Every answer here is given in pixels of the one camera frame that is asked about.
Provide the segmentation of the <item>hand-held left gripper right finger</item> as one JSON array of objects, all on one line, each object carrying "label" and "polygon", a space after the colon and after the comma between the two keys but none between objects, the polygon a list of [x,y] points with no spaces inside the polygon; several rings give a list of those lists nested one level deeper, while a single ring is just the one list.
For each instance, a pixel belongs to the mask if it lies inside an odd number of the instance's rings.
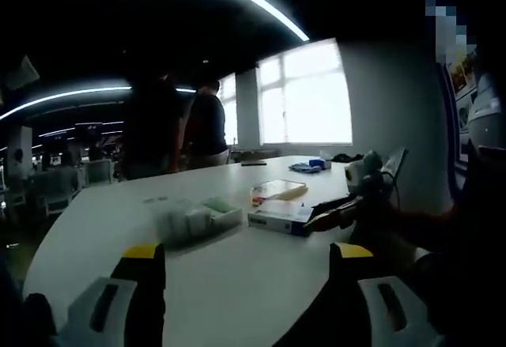
[{"label": "hand-held left gripper right finger", "polygon": [[399,277],[387,276],[368,249],[332,243],[329,284],[339,323],[353,346],[430,346],[428,309]]}]

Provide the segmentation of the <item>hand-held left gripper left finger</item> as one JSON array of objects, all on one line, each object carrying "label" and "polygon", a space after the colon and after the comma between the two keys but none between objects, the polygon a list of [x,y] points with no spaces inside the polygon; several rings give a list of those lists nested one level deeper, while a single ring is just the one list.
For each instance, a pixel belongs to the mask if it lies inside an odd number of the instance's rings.
[{"label": "hand-held left gripper left finger", "polygon": [[68,308],[67,346],[161,346],[166,288],[164,245],[128,248]]}]

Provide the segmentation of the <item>person's right hand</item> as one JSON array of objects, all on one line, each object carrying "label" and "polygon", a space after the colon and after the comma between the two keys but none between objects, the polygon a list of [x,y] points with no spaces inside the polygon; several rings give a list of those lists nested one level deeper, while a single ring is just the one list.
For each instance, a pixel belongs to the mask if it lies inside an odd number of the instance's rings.
[{"label": "person's right hand", "polygon": [[380,246],[395,228],[398,215],[399,211],[389,200],[364,198],[357,205],[349,242],[370,249]]}]

